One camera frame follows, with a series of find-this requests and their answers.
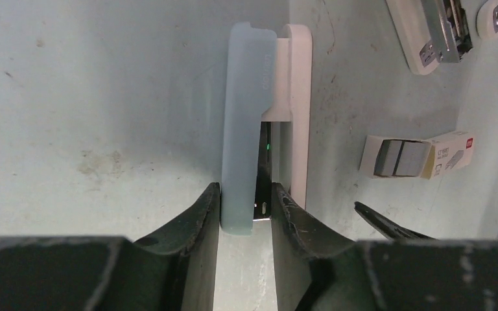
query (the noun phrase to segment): open cardboard box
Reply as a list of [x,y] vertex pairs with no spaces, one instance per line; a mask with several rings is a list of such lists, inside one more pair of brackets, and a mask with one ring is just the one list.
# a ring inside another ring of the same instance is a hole
[[474,136],[469,132],[455,131],[446,133],[430,139],[399,139],[395,137],[382,137],[368,135],[360,171],[371,178],[407,178],[410,176],[380,176],[375,174],[377,157],[381,151],[381,145],[385,140],[397,140],[405,142],[419,142],[426,144],[427,159],[420,161],[420,173],[417,176],[431,179],[442,176],[453,170],[460,169],[471,163],[474,152]]

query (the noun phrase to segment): box of staples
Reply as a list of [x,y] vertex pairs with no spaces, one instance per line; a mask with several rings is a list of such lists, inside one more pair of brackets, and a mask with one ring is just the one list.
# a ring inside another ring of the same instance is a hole
[[371,178],[431,179],[468,165],[474,137],[451,132],[431,139],[367,136],[360,171]]

